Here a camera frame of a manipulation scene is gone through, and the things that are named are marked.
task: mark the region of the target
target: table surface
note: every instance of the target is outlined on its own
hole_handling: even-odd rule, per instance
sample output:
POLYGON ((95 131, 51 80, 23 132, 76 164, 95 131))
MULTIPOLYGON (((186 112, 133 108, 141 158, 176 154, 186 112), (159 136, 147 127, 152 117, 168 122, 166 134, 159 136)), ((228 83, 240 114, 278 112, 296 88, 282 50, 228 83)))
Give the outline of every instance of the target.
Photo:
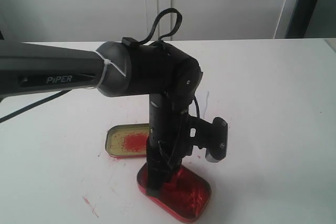
MULTIPOLYGON (((328 44, 171 43, 204 71, 196 93, 201 117, 221 116, 230 126, 222 162, 208 163, 198 148, 183 161, 213 191, 197 223, 335 223, 336 54, 328 44)), ((5 99, 0 116, 48 95, 5 99)), ((178 223, 139 192, 144 158, 118 160, 104 150, 109 128, 146 123, 148 113, 147 95, 74 90, 1 124, 0 222, 178 223)))

